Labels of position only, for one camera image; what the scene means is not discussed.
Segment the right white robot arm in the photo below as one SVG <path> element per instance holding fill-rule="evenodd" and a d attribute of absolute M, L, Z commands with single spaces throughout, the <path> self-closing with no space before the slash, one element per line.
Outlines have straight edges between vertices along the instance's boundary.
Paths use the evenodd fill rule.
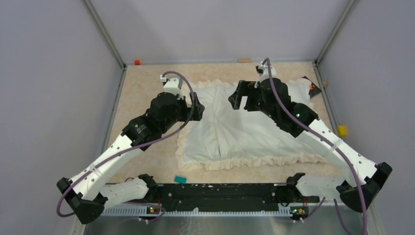
<path fill-rule="evenodd" d="M 317 177 L 297 173 L 287 179 L 287 196 L 294 202 L 306 196 L 342 201 L 350 209 L 367 210 L 392 172 L 386 162 L 375 163 L 355 151 L 334 134 L 308 105 L 294 101 L 287 84 L 276 77 L 276 70 L 266 64 L 256 66 L 257 81 L 239 81 L 228 98 L 238 110 L 243 97 L 244 109 L 259 111 L 276 126 L 310 146 L 341 173 L 340 177 Z"/>

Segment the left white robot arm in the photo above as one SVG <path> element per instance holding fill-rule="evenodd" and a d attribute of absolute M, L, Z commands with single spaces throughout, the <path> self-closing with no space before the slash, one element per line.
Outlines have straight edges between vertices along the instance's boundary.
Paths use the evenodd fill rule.
<path fill-rule="evenodd" d="M 82 224 L 96 220 L 105 209 L 142 199 L 152 202 L 157 196 L 157 183 L 148 174 L 110 184 L 109 180 L 134 157 L 143 154 L 151 145 L 178 133 L 171 127 L 180 123 L 183 129 L 191 121 L 200 121 L 205 110 L 190 82 L 179 72 L 167 71 L 160 76 L 163 91 L 151 100 L 145 113 L 128 122 L 115 141 L 88 167 L 71 178 L 57 182 L 61 197 L 56 214 L 63 203 L 71 208 Z"/>

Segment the white ruffled pillowcase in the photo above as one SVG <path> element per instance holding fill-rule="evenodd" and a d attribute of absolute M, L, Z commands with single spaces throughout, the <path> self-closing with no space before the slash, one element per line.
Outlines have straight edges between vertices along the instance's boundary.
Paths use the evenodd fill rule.
<path fill-rule="evenodd" d="M 205 107 L 200 121 L 179 132 L 180 171 L 323 162 L 314 149 L 279 129 L 261 112 L 234 110 L 228 97 L 236 86 L 220 80 L 197 82 L 193 90 Z"/>

